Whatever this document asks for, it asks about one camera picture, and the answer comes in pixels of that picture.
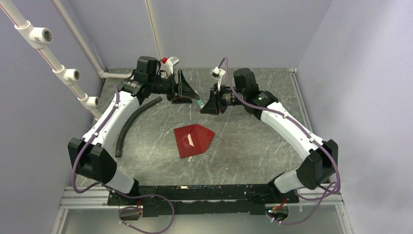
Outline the red envelope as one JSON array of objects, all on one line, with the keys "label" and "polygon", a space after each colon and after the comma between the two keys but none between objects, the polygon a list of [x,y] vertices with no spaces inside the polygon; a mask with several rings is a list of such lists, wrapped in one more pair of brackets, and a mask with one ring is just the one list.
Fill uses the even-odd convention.
[{"label": "red envelope", "polygon": [[[205,153],[215,136],[212,130],[200,124],[175,128],[173,131],[180,159]],[[191,134],[194,147],[188,143],[188,134]]]}]

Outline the tan letter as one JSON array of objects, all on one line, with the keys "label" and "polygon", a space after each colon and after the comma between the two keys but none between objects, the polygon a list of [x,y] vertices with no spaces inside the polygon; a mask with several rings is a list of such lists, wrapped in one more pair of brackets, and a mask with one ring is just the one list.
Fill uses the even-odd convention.
[{"label": "tan letter", "polygon": [[194,147],[194,144],[193,144],[193,141],[192,141],[192,138],[191,138],[191,134],[188,134],[188,135],[187,135],[187,139],[188,139],[189,145],[192,146],[192,147]]}]

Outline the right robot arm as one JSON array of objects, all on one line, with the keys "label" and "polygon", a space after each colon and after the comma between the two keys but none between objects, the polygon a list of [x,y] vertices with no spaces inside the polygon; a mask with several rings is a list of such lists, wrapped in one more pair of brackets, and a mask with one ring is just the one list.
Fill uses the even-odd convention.
[{"label": "right robot arm", "polygon": [[281,202],[287,192],[292,190],[314,190],[336,173],[338,144],[310,132],[289,114],[273,94],[260,90],[249,68],[238,69],[233,73],[234,87],[222,84],[227,75],[224,69],[215,67],[210,74],[218,82],[210,89],[209,99],[201,109],[202,114],[223,114],[229,106],[242,105],[248,113],[287,140],[302,159],[298,168],[271,180],[268,195],[272,201]]}]

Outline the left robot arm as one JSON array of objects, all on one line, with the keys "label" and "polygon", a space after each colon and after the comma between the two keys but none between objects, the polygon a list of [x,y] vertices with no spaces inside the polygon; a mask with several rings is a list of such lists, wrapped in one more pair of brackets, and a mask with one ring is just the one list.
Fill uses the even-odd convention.
[{"label": "left robot arm", "polygon": [[172,104],[192,103],[199,98],[182,70],[174,72],[179,61],[177,56],[161,59],[140,56],[131,75],[115,87],[114,98],[102,117],[80,139],[69,141],[71,184],[75,192],[86,192],[76,187],[76,177],[80,175],[117,191],[129,205],[139,200],[139,182],[121,172],[110,152],[128,119],[143,110],[142,103],[152,94],[165,95]]}]

